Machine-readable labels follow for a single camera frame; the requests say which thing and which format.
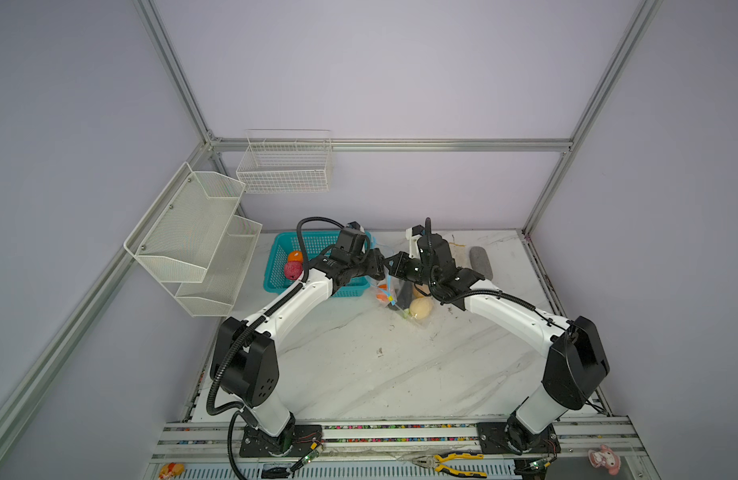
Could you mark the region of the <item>clear zip bag blue zipper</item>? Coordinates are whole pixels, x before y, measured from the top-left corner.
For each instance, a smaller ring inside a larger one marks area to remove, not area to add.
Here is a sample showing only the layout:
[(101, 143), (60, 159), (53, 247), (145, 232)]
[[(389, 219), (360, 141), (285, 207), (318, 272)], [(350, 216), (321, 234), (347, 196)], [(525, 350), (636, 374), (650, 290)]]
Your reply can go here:
[(370, 285), (369, 291), (383, 313), (421, 329), (431, 324), (437, 302), (426, 286), (389, 274), (382, 280), (371, 280)]

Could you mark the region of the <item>cream toy pear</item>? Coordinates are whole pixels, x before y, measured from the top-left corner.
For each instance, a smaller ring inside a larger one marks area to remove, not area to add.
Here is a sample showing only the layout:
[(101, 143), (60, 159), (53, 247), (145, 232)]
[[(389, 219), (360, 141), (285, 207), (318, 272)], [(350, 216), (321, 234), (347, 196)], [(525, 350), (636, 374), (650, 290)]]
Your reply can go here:
[(409, 308), (409, 316), (415, 321), (426, 320), (432, 313), (435, 302), (428, 297), (414, 299)]

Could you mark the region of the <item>black toy eggplant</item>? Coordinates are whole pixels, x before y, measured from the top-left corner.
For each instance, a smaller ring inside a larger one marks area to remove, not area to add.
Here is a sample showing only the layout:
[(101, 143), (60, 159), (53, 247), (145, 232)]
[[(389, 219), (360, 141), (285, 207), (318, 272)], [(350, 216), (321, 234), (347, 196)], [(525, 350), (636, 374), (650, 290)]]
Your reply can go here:
[(411, 306), (411, 303), (414, 300), (413, 291), (414, 285), (411, 282), (404, 281), (401, 283), (396, 296), (396, 307), (400, 311), (405, 312)]

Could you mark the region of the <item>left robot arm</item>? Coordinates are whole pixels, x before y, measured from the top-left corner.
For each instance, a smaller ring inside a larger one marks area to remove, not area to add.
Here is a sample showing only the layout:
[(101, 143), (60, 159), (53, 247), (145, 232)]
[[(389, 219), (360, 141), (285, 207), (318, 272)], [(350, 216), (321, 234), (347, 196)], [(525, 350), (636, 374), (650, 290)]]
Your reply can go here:
[[(314, 256), (308, 254), (302, 232), (302, 226), (311, 222), (339, 228), (333, 244)], [(353, 279), (384, 277), (381, 254), (371, 248), (369, 235), (356, 222), (342, 225), (325, 217), (307, 217), (297, 226), (296, 238), (303, 272), (260, 311), (244, 320), (229, 317), (220, 325), (206, 398), (209, 415), (238, 411), (248, 425), (274, 438), (286, 436), (294, 423), (276, 393), (277, 342)]]

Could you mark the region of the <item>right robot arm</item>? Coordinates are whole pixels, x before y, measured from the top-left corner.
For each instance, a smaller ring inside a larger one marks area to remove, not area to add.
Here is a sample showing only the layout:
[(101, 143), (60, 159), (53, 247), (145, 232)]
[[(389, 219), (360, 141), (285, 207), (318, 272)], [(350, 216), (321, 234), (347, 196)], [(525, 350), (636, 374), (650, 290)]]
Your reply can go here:
[(422, 287), (422, 297), (459, 315), (488, 320), (520, 348), (544, 360), (543, 377), (507, 420), (505, 436), (519, 452), (528, 450), (549, 426), (570, 410), (584, 407), (610, 372), (596, 325), (570, 320), (509, 292), (509, 269), (492, 274), (471, 259), (463, 266), (454, 240), (429, 222), (405, 232), (407, 251), (386, 259), (392, 277)]

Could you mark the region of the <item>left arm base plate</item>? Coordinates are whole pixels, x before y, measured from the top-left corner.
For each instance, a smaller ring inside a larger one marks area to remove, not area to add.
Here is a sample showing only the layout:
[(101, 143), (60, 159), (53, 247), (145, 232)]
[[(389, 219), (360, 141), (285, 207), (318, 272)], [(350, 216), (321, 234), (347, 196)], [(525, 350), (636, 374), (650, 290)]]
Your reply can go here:
[(241, 458), (302, 457), (322, 438), (323, 427), (318, 424), (295, 424), (278, 437), (245, 427), (237, 453)]

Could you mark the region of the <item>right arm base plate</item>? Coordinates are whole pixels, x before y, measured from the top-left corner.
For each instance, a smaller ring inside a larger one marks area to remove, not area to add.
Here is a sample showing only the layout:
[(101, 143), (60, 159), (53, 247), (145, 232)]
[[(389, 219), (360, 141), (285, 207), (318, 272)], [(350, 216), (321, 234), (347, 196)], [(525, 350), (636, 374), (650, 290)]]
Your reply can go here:
[(533, 433), (517, 420), (506, 422), (479, 422), (476, 424), (480, 448), (485, 454), (550, 454), (560, 452), (558, 436), (553, 425)]

